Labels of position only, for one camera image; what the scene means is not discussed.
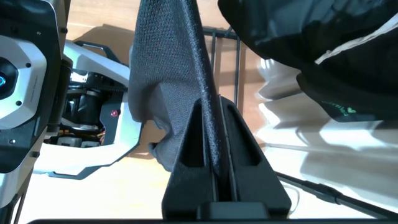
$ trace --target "floor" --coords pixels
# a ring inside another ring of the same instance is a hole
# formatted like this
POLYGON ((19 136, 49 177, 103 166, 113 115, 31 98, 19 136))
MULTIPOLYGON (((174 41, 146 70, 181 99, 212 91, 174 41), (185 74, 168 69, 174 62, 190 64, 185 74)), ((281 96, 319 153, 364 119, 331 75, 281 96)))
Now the floor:
MULTIPOLYGON (((128 63, 129 48, 140 0, 72 1, 68 23, 70 40, 85 40, 109 46, 128 63)), ((199 0, 202 23, 227 29, 217 0, 199 0)), ((211 38, 206 38, 208 51, 211 38)), ((219 93, 233 100, 236 41, 218 39, 215 82, 219 93)), ((260 58, 241 47, 238 109, 250 130, 256 132, 266 121, 258 110, 264 102, 257 96, 264 79, 257 71, 260 58)), ((85 180, 50 179, 34 175, 22 211, 21 223, 37 218, 161 218, 160 203, 169 173, 147 152, 148 142, 162 139, 164 132, 148 122, 140 146, 117 164, 100 169, 85 180)))

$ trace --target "white fabric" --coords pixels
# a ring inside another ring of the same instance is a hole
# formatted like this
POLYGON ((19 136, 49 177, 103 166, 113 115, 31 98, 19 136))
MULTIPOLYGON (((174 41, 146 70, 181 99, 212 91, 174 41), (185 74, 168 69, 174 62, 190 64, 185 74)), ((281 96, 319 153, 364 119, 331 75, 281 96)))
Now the white fabric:
POLYGON ((398 27, 398 13, 396 15, 394 15, 390 20, 388 20, 383 26, 381 26, 376 31, 374 31, 373 33, 371 33, 365 37, 360 37, 360 38, 351 40, 347 43, 344 43, 332 51, 330 51, 330 50, 326 51, 325 54, 323 54, 320 58, 316 59, 315 63, 321 64, 324 60, 326 60, 332 56, 338 55, 340 52, 342 52, 344 50, 349 50, 349 49, 352 49, 353 47, 359 46, 361 44, 365 44, 366 42, 373 40, 382 34, 390 32, 391 30, 393 30, 397 27, 398 27))

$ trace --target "black fabric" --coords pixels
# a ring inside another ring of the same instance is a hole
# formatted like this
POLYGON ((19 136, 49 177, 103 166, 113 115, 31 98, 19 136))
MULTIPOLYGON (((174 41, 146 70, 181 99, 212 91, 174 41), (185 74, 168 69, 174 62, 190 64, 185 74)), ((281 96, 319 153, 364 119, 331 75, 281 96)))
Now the black fabric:
MULTIPOLYGON (((130 59, 129 108, 135 121, 154 120, 166 131, 150 145, 166 170, 173 168, 199 98, 210 147, 220 147, 213 114, 217 95, 196 1, 142 0, 130 59)), ((218 155, 212 157, 219 165, 218 155)))
POLYGON ((333 119, 349 122, 398 118, 393 88, 398 71, 390 64, 396 57, 396 50, 390 50, 397 45, 393 32, 321 65, 314 62, 327 50, 378 29, 398 12, 398 1, 219 0, 218 5, 237 35, 255 53, 300 69, 300 88, 333 119))

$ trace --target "dark gray fabric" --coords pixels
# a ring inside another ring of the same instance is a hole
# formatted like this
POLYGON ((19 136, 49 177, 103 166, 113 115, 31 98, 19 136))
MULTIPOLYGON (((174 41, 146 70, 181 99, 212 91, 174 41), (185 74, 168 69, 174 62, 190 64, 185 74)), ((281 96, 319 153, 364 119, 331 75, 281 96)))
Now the dark gray fabric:
POLYGON ((193 104, 212 88, 203 79, 212 76, 196 2, 142 0, 130 57, 132 117, 166 130, 150 152, 171 171, 193 104))

